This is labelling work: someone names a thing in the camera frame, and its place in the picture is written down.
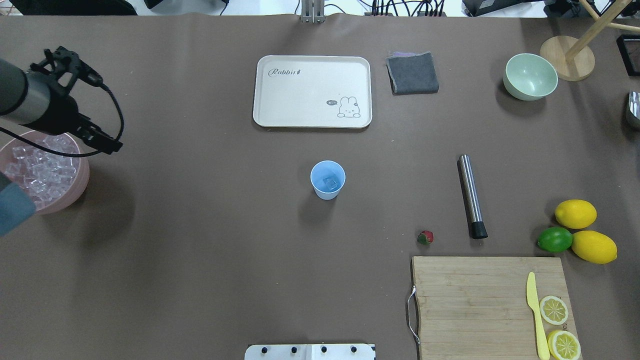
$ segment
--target yellow lemon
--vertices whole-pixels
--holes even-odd
[[[593,230],[582,230],[573,234],[573,252],[590,263],[606,264],[618,257],[618,247],[605,234]]]
[[[549,345],[551,355],[558,360],[578,360],[580,358],[578,338],[568,331],[552,331],[549,333],[547,345]]]
[[[593,224],[597,216],[590,202],[579,199],[562,201],[556,208],[556,220],[570,229],[584,229]]]
[[[562,299],[552,295],[540,300],[540,314],[552,325],[562,325],[569,318],[569,309]]]

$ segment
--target mint green bowl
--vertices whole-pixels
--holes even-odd
[[[551,94],[558,85],[553,65],[535,54],[517,54],[507,62],[502,78],[513,97],[533,101]]]

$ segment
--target blue cup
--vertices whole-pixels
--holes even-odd
[[[338,196],[346,179],[344,169],[335,161],[320,161],[311,169],[311,184],[316,195],[323,200],[331,200]]]

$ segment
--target wooden stand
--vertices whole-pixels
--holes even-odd
[[[540,48],[540,56],[547,59],[556,68],[558,77],[568,81],[578,81],[589,76],[595,68],[593,51],[587,46],[606,26],[620,28],[611,21],[624,10],[631,0],[616,0],[613,5],[599,17],[587,3],[580,0],[596,22],[579,39],[566,36],[552,37],[545,41]],[[625,29],[640,31],[639,28],[625,27]]]

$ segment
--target folded gray cloth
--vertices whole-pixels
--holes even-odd
[[[429,51],[422,54],[395,53],[387,58],[387,69],[396,95],[432,94],[440,88]]]

